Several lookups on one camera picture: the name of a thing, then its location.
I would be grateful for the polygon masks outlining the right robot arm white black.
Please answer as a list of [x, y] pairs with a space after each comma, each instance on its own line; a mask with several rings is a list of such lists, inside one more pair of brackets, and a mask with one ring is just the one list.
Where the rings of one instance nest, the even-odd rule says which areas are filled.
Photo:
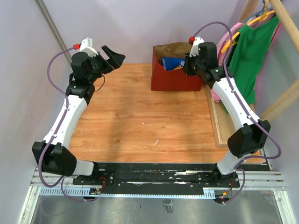
[[199, 37], [191, 38], [189, 43], [192, 48], [185, 55], [184, 73], [199, 76], [220, 97], [235, 126], [235, 133], [228, 139], [228, 152], [215, 165], [210, 177], [214, 185], [221, 187], [233, 179], [241, 160], [264, 147], [267, 140], [264, 131], [271, 126], [251, 110], [235, 80], [226, 76], [224, 66], [218, 65], [216, 45]]

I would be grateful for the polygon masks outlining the red brown paper bag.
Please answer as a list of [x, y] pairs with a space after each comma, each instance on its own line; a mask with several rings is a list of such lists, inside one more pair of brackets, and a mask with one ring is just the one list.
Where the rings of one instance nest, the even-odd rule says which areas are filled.
[[173, 69], [166, 70], [162, 66], [163, 57], [173, 57], [180, 59], [185, 57], [191, 50], [188, 41], [167, 43], [153, 46], [152, 55], [152, 91], [200, 91], [202, 81], [198, 76], [187, 76], [182, 68], [175, 66]]

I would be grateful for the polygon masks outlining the blue Doritos chip bag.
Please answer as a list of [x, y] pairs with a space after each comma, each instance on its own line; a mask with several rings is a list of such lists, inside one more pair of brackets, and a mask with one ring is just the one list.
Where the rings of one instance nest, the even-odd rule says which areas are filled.
[[177, 70], [183, 68], [185, 64], [184, 58], [177, 57], [161, 57], [161, 66], [166, 70]]

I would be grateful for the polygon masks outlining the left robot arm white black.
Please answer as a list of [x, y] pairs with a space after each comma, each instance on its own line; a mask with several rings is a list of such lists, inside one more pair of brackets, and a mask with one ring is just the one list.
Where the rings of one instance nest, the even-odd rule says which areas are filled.
[[40, 171], [61, 176], [83, 175], [85, 181], [94, 185], [100, 180], [95, 162], [77, 159], [69, 151], [69, 145], [77, 122], [95, 92], [94, 82], [120, 68], [126, 57], [106, 45], [102, 50], [108, 59], [83, 44], [74, 45], [73, 49], [79, 52], [71, 57], [72, 73], [67, 89], [62, 91], [62, 109], [44, 139], [34, 142], [32, 152]]

